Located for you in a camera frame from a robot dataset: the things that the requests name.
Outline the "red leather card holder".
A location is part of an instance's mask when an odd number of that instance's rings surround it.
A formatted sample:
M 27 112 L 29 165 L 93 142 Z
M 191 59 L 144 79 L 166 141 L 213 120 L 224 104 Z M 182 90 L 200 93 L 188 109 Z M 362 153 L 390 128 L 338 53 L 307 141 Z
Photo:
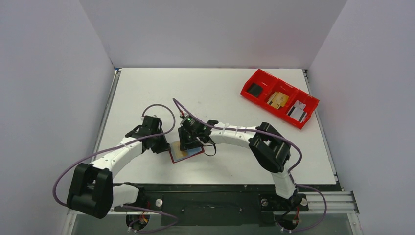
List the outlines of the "red leather card holder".
M 169 150 L 169 154 L 173 164 L 204 153 L 203 147 L 196 147 L 189 150 L 181 150 L 179 141 L 171 143 L 170 147 L 171 148 Z

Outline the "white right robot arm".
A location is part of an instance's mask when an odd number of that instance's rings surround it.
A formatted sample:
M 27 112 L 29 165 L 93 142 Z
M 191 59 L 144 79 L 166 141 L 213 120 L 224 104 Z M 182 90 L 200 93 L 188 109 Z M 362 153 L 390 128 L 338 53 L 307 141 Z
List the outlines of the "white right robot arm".
M 238 127 L 216 120 L 203 124 L 188 116 L 182 119 L 178 133 L 182 151 L 204 144 L 228 144 L 251 150 L 259 165 L 271 173 L 276 195 L 290 199 L 295 194 L 296 186 L 285 166 L 291 147 L 272 125 L 263 122 L 257 127 Z

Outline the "gold VIP card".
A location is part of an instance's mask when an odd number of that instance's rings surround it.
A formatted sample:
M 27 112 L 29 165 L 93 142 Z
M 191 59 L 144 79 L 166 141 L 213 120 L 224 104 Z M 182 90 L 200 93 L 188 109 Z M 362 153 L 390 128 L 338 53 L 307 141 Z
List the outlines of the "gold VIP card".
M 180 149 L 180 142 L 179 141 L 176 141 L 176 142 L 173 143 L 173 149 L 172 150 L 174 151 L 174 156 L 176 158 L 183 158 L 183 157 L 186 157 L 188 155 L 186 150 L 182 151 Z

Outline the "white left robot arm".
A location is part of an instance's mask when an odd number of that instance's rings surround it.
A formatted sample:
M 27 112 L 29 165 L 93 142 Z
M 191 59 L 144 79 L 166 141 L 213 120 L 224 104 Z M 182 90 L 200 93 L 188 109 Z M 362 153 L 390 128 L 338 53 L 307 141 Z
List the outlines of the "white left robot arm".
M 66 206 L 95 218 L 104 218 L 111 208 L 140 201 L 142 187 L 135 183 L 114 183 L 114 177 L 146 150 L 158 154 L 169 149 L 161 119 L 144 116 L 142 124 L 129 131 L 107 154 L 90 164 L 76 166 Z

